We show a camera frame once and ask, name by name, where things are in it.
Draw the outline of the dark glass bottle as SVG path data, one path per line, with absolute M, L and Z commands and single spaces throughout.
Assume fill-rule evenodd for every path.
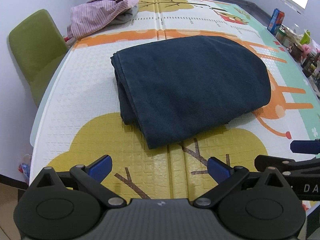
M 303 62 L 303 74 L 305 77 L 310 77 L 317 68 L 317 62 L 319 59 L 319 53 L 313 55 L 309 54 L 306 60 Z

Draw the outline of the plastic bag on floor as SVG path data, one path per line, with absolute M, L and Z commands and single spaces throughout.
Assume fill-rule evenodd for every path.
M 31 159 L 32 159 L 32 155 L 25 154 L 18 166 L 18 170 L 22 174 L 27 184 L 29 184 L 29 178 L 30 178 Z

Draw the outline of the colourful foam play mat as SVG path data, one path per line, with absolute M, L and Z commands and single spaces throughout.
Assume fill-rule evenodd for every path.
M 138 44 L 191 35 L 220 35 L 257 53 L 270 72 L 271 102 L 193 139 L 150 150 L 139 129 L 121 120 L 111 56 Z M 310 159 L 293 153 L 290 143 L 319 138 L 319 100 L 300 65 L 256 16 L 231 3 L 139 0 L 132 21 L 76 42 L 46 92 L 36 119 L 30 178 L 45 166 L 67 171 L 108 154 L 113 167 L 103 184 L 126 200 L 193 200 L 216 185 L 207 174 L 211 156 L 254 171 L 260 154 Z

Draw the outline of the pink striped shirt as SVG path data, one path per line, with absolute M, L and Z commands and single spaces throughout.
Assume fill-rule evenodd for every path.
M 139 0 L 89 0 L 71 8 L 71 23 L 67 37 L 77 40 L 91 35 L 104 27 L 121 12 L 139 3 Z

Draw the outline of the green upholstered chair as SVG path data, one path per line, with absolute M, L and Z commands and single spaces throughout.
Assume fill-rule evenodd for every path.
M 9 33 L 8 40 L 35 105 L 39 106 L 68 46 L 45 9 L 36 11 L 17 25 Z

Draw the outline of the pink pig toy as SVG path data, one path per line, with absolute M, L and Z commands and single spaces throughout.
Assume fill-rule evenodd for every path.
M 317 50 L 308 44 L 302 45 L 303 54 L 302 57 L 306 57 L 309 53 L 317 53 Z

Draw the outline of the green lid jar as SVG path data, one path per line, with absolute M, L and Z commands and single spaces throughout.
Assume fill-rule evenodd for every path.
M 286 38 L 285 30 L 282 27 L 280 27 L 277 30 L 276 39 L 279 41 L 280 44 L 283 44 L 285 41 L 285 38 Z

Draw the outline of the grey garment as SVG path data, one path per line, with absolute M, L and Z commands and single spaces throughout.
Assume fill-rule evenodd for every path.
M 138 13 L 138 9 L 139 9 L 139 5 L 137 4 L 134 7 L 121 12 L 109 23 L 109 25 L 123 24 L 123 23 L 129 22 L 130 20 L 136 17 Z

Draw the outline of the dark blue denim jeans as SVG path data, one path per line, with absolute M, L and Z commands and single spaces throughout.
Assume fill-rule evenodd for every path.
M 271 100 L 263 61 L 219 36 L 140 44 L 111 57 L 120 114 L 150 149 L 188 139 Z

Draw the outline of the blue soda can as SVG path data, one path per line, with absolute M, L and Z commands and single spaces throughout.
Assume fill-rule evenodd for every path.
M 267 30 L 272 34 L 276 35 L 278 32 L 283 20 L 285 17 L 285 13 L 278 8 L 274 9 L 272 17 L 269 21 L 269 24 L 267 26 Z

